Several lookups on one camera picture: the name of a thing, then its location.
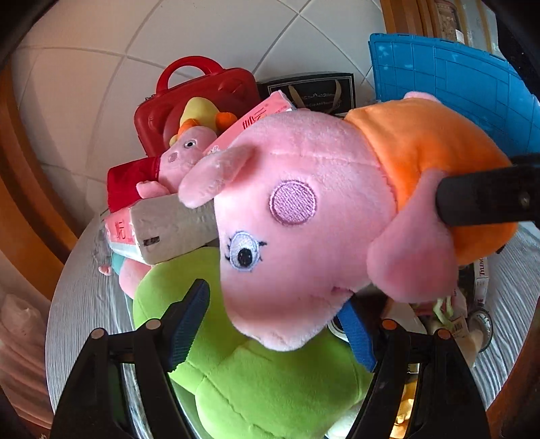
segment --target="embroidered eye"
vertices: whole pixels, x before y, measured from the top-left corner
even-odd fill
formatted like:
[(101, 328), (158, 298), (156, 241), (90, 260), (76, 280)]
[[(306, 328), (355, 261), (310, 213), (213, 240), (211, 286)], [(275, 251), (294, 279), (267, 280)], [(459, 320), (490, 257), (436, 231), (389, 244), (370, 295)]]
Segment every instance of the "embroidered eye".
[(189, 149), (197, 146), (197, 140), (191, 139), (184, 143), (184, 148)]
[(262, 261), (260, 248), (266, 242), (257, 241), (248, 232), (236, 232), (228, 245), (229, 255), (225, 256), (231, 265), (240, 271), (251, 271)]

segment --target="blue crate lid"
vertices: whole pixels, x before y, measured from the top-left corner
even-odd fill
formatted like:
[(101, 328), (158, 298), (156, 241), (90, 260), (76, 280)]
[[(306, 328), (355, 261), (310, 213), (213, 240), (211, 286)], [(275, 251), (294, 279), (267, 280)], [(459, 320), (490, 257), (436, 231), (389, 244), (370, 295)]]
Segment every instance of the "blue crate lid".
[(403, 34), (372, 34), (369, 50), (377, 99), (425, 91), (481, 127), (508, 156), (540, 152), (540, 104), (504, 59)]

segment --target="yellow duck plush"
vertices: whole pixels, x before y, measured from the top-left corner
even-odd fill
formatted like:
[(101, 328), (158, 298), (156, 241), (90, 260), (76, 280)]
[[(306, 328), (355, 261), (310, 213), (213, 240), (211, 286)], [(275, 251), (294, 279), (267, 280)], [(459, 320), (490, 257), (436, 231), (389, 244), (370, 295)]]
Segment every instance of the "yellow duck plush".
[(208, 99), (193, 97), (187, 101), (184, 113), (180, 118), (178, 134), (172, 136), (169, 146), (172, 146), (181, 134), (191, 127), (207, 127), (220, 135), (237, 120), (238, 118), (234, 114), (219, 111)]

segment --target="red suitcase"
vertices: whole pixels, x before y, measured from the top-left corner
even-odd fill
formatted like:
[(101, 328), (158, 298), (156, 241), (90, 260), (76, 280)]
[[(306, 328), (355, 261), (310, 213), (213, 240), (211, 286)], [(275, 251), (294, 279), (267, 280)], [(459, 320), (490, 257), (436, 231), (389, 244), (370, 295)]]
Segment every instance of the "red suitcase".
[[(188, 65), (202, 70), (204, 75), (168, 88), (168, 80), (174, 71)], [(159, 77), (156, 94), (135, 111), (135, 129), (148, 157), (158, 156), (169, 148), (169, 140), (178, 132), (187, 101), (197, 96), (237, 117), (261, 102), (255, 78), (247, 70), (224, 69), (204, 56), (178, 59)]]

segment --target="white tile wall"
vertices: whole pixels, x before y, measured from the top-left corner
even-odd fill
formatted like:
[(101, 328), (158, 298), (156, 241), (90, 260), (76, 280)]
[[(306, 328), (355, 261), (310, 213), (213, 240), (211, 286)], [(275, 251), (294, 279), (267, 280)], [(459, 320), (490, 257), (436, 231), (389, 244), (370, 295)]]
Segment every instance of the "white tile wall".
[(379, 0), (59, 0), (15, 52), (13, 80), (38, 159), (86, 224), (106, 207), (108, 168), (144, 155), (133, 114), (164, 66), (205, 55), (257, 78), (348, 71), (362, 104), (372, 32)]

